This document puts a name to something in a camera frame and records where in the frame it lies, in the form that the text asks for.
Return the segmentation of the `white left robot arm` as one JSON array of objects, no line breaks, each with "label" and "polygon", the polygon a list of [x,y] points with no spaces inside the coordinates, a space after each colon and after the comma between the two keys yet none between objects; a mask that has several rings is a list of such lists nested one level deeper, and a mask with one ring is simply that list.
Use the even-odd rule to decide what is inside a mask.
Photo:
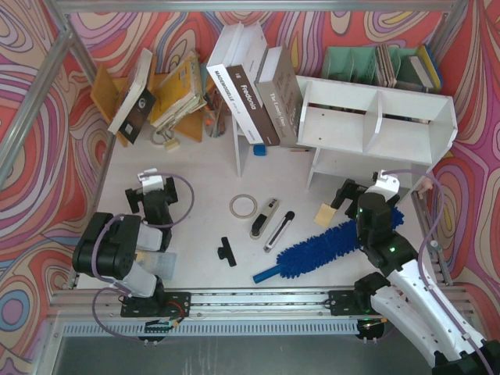
[{"label": "white left robot arm", "polygon": [[[173,303],[160,276],[138,264],[136,251],[165,252],[172,228],[191,212],[195,192],[184,177],[156,168],[137,178],[141,186],[125,190],[131,213],[94,213],[73,252],[72,266],[77,273],[106,282],[118,292],[124,316],[162,316]],[[191,201],[187,212],[173,220],[170,206],[178,202],[176,180],[186,184]]]}]

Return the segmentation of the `blue microfiber duster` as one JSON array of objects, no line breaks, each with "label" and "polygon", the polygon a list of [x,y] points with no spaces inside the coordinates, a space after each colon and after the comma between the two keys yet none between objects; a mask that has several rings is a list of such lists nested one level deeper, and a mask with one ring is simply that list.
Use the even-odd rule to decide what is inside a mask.
[{"label": "blue microfiber duster", "polygon": [[354,219],[283,250],[277,256],[275,266],[252,277],[254,283],[262,283],[276,275],[287,279],[297,278],[360,249],[362,243],[359,241],[358,225],[362,224],[362,229],[371,228],[366,222],[371,216],[368,209],[357,208]]}]

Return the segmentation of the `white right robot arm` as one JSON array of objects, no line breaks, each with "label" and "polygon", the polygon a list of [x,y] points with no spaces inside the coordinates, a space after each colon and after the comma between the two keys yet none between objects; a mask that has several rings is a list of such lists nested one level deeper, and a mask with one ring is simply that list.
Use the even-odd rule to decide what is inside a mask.
[{"label": "white right robot arm", "polygon": [[337,209],[350,200],[352,238],[376,268],[355,282],[354,305],[389,319],[434,374],[497,374],[498,341],[487,340],[466,321],[425,270],[424,250],[394,228],[398,173],[381,170],[369,187],[347,179],[332,201]]}]

